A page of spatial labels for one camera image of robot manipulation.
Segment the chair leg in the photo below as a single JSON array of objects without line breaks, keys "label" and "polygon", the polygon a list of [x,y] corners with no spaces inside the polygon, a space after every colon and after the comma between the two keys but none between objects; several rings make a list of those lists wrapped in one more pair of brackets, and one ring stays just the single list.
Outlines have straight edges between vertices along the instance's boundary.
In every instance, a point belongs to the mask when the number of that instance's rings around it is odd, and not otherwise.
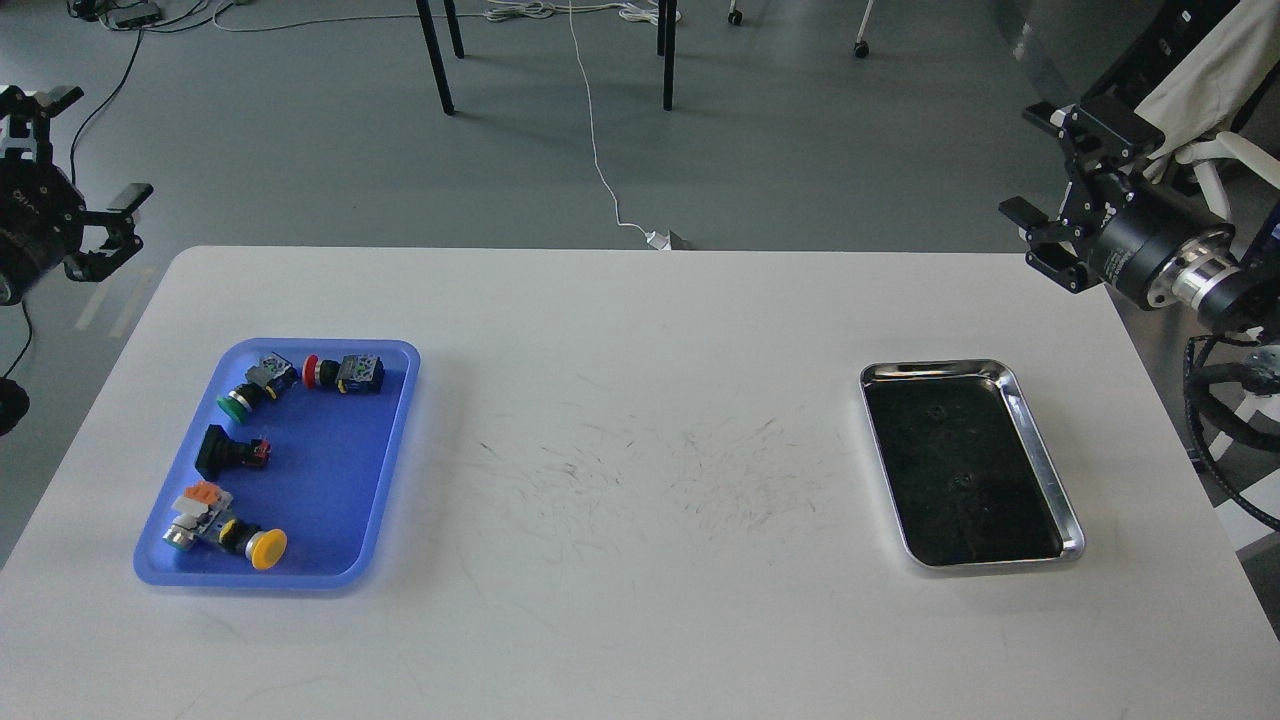
[{"label": "chair leg", "polygon": [[867,45],[863,36],[867,35],[867,23],[872,19],[872,8],[874,6],[876,0],[867,0],[867,10],[863,12],[863,24],[858,26],[858,40],[854,41],[855,58],[865,58],[872,51],[870,45]]},{"label": "chair leg", "polygon": [[422,20],[422,36],[426,38],[426,53],[431,56],[431,72],[435,73],[435,88],[440,92],[440,106],[445,115],[452,115],[453,96],[449,94],[449,78],[444,77],[444,59],[440,58],[440,41],[435,37],[435,23],[431,20],[431,5],[428,0],[417,1],[417,17]]},{"label": "chair leg", "polygon": [[658,0],[658,56],[667,51],[667,0]]},{"label": "chair leg", "polygon": [[458,9],[453,5],[453,0],[444,0],[444,17],[449,20],[449,38],[453,41],[453,56],[458,59],[466,58],[466,53],[462,51],[462,29],[458,28]]},{"label": "chair leg", "polygon": [[667,0],[667,26],[663,33],[662,109],[671,110],[672,86],[676,82],[676,0]]}]

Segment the white cable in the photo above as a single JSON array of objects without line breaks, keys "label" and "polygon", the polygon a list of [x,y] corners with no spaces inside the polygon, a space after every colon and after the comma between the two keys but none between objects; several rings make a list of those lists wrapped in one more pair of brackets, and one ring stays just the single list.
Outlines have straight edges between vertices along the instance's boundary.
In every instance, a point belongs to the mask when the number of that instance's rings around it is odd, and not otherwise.
[{"label": "white cable", "polygon": [[604,190],[608,190],[609,197],[613,199],[613,222],[617,223],[620,228],[635,228],[645,234],[645,240],[652,245],[657,233],[648,232],[635,223],[622,222],[622,210],[618,208],[618,195],[613,192],[613,187],[609,186],[609,181],[604,179],[604,170],[600,169],[600,150],[595,143],[595,105],[591,102],[591,81],[586,78],[586,65],[582,64],[582,51],[577,45],[577,31],[573,29],[573,0],[568,0],[568,32],[573,36],[573,56],[577,58],[577,69],[582,72],[582,85],[586,86],[586,118],[591,127],[591,160],[595,163],[595,172],[600,176],[600,182],[604,183]]},{"label": "white cable", "polygon": [[[346,23],[346,22],[352,22],[352,20],[401,20],[401,19],[410,19],[410,18],[417,18],[419,17],[417,13],[403,13],[403,14],[397,14],[397,15],[352,15],[352,17],[344,17],[344,18],[320,18],[320,19],[314,19],[314,20],[301,20],[301,22],[296,22],[296,23],[287,23],[287,24],[283,24],[283,26],[270,26],[270,27],[227,27],[227,26],[219,23],[218,18],[221,17],[223,13],[225,13],[227,10],[229,10],[234,4],[236,3],[233,0],[227,0],[220,8],[218,8],[216,10],[214,10],[214,27],[216,27],[218,29],[224,29],[227,32],[270,32],[270,31],[275,31],[275,29],[289,29],[289,28],[294,28],[294,27],[315,26],[315,24],[321,24],[321,23]],[[435,15],[435,14],[433,14],[431,17],[433,18],[443,18],[445,15]],[[485,15],[484,15],[484,13],[457,13],[454,17],[458,17],[458,18],[483,18]]]}]

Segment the black cable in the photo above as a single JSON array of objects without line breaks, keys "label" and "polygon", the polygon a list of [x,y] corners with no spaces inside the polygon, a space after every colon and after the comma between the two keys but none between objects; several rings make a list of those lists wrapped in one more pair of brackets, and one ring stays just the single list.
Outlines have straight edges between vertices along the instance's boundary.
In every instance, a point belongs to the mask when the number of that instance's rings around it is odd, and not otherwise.
[{"label": "black cable", "polygon": [[[1201,340],[1206,340],[1207,342],[1204,343],[1203,350],[1197,357],[1196,342]],[[1219,342],[1225,342],[1228,345],[1236,345],[1236,346],[1252,345],[1248,342],[1235,341],[1221,336],[1213,336],[1213,337],[1199,336],[1188,340],[1187,350],[1183,354],[1184,383],[1187,382],[1188,378],[1190,378],[1192,373],[1197,368],[1204,365],[1204,361],[1208,360],[1208,354],[1213,350],[1213,346],[1217,345]],[[1208,470],[1210,478],[1212,478],[1213,482],[1217,484],[1217,487],[1221,488],[1222,492],[1225,492],[1226,496],[1230,497],[1236,505],[1239,505],[1240,509],[1243,509],[1245,512],[1253,516],[1254,520],[1262,523],[1263,525],[1271,528],[1272,530],[1280,532],[1280,518],[1267,514],[1258,506],[1245,500],[1244,496],[1240,495],[1240,491],[1235,489],[1235,486],[1233,486],[1230,480],[1226,479],[1226,475],[1222,473],[1222,469],[1219,468],[1217,461],[1213,460],[1213,456],[1210,454],[1208,450],[1208,443],[1204,441],[1204,424],[1201,423],[1199,413],[1196,409],[1196,402],[1192,400],[1190,392],[1184,392],[1184,409],[1187,415],[1187,429],[1190,432],[1192,436],[1192,445],[1194,446],[1196,452],[1199,454],[1201,461]]]},{"label": "black cable", "polygon": [[133,44],[133,54],[129,55],[129,64],[125,65],[124,74],[120,76],[120,82],[115,85],[115,90],[113,90],[111,94],[106,96],[106,100],[104,100],[102,104],[99,105],[97,108],[93,108],[93,111],[90,113],[87,118],[84,118],[84,122],[81,123],[81,127],[76,131],[76,137],[72,138],[72,154],[70,154],[72,184],[76,184],[76,146],[79,145],[81,135],[84,132],[84,128],[87,128],[88,124],[93,120],[93,118],[96,118],[97,114],[101,113],[104,108],[110,105],[111,100],[115,100],[115,96],[120,94],[120,88],[124,87],[124,82],[129,79],[129,72],[133,70],[133,61],[138,59],[138,47],[142,47],[142,31],[138,31],[138,40]]},{"label": "black cable", "polygon": [[27,311],[26,300],[22,301],[22,316],[27,319],[27,342],[22,346],[22,350],[18,351],[18,356],[13,359],[13,364],[9,365],[9,369],[4,372],[4,379],[9,379],[9,373],[13,373],[13,369],[18,366],[23,355],[27,354],[27,348],[31,347],[31,340],[36,337],[36,328],[31,324],[31,313]]}]

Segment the power adapter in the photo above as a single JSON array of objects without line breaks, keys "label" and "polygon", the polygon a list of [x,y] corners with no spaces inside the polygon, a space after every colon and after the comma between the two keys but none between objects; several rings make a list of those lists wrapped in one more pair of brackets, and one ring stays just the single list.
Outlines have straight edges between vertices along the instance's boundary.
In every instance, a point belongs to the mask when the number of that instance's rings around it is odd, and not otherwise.
[{"label": "power adapter", "polygon": [[155,3],[140,3],[128,8],[120,8],[119,10],[111,10],[106,18],[120,29],[133,29],[159,22],[161,17],[160,6]]},{"label": "power adapter", "polygon": [[676,234],[676,231],[667,231],[663,234],[658,231],[650,231],[645,233],[645,241],[649,242],[649,247],[654,250],[692,250],[694,246],[690,245],[685,238]]}]

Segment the scratch mark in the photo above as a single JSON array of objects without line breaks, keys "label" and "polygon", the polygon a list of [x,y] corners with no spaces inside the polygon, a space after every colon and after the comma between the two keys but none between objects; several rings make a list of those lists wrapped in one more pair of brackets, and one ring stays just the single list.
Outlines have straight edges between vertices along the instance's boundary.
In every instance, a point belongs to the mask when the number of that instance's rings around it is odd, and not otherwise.
[{"label": "scratch mark", "polygon": [[296,680],[293,683],[282,683],[279,685],[266,685],[264,688],[259,688],[259,689],[248,693],[247,696],[244,696],[241,700],[241,705],[243,705],[243,703],[253,700],[255,697],[259,697],[259,696],[262,696],[262,694],[266,694],[266,693],[274,693],[274,692],[278,692],[278,691],[287,691],[287,689],[291,689],[291,688],[301,688],[303,685],[314,685],[315,683],[320,683],[320,682],[324,682],[324,680],[332,680],[332,679],[334,679],[333,675],[316,675],[314,678],[305,678],[302,680]]},{"label": "scratch mark", "polygon": [[598,382],[593,380],[591,378],[589,378],[589,377],[584,375],[582,373],[576,373],[576,377],[577,377],[577,379],[580,379],[580,380],[582,380],[584,383],[586,383],[586,384],[589,384],[589,386],[594,387],[595,389],[604,389],[604,391],[609,389],[609,388],[608,388],[608,386],[603,386],[603,384],[600,384],[600,383],[598,383]]},{"label": "scratch mark", "polygon": [[413,667],[410,666],[408,659],[404,657],[404,653],[398,650],[396,651],[396,655],[401,659],[401,667],[403,667],[404,673],[408,674],[408,679],[413,680],[413,687],[417,688],[417,694],[422,696],[422,700],[428,700],[430,696],[426,694],[426,688],[422,687],[422,680],[417,678],[417,673],[415,673]]},{"label": "scratch mark", "polygon": [[210,623],[230,633],[232,637],[234,637],[241,642],[241,644],[248,644],[248,641],[244,638],[244,635],[242,635],[241,632],[237,630],[236,626],[228,623],[227,620],[223,620],[221,618],[214,615],[212,612],[205,612],[205,611],[198,611],[198,612],[201,618],[209,620]]},{"label": "scratch mark", "polygon": [[196,700],[193,700],[189,703],[187,703],[187,707],[183,707],[182,712],[179,712],[179,714],[177,714],[177,715],[173,716],[173,720],[179,720],[183,715],[191,712],[191,708],[196,707],[196,703],[200,702],[200,698],[202,698],[202,697],[205,697],[205,696],[202,696],[202,694],[196,696]]},{"label": "scratch mark", "polygon": [[511,602],[511,603],[512,603],[513,606],[518,607],[520,610],[524,610],[524,611],[525,611],[525,614],[526,614],[526,615],[529,615],[530,618],[532,618],[532,619],[534,619],[534,620],[535,620],[535,621],[536,621],[536,623],[538,623],[539,625],[541,625],[541,626],[547,628],[547,629],[548,629],[548,630],[550,630],[552,633],[557,633],[557,632],[558,632],[558,630],[556,629],[556,625],[554,625],[554,624],[552,624],[552,623],[550,623],[549,620],[547,620],[547,619],[545,619],[545,618],[543,618],[541,615],[539,615],[539,614],[534,612],[534,611],[532,611],[532,609],[530,609],[530,607],[527,607],[527,606],[525,606],[525,605],[522,605],[522,603],[520,603],[520,602],[516,602],[515,600],[512,600],[512,601],[509,601],[509,602]]},{"label": "scratch mark", "polygon": [[480,600],[489,602],[489,597],[485,596],[484,588],[480,587],[480,582],[476,580],[476,577],[471,573],[471,568],[467,565],[467,557],[462,553],[462,548],[458,547],[457,542],[453,543],[453,553],[457,555],[458,568],[462,568],[462,574],[467,577],[467,580],[471,580],[471,587],[475,588],[476,594],[480,596]]}]

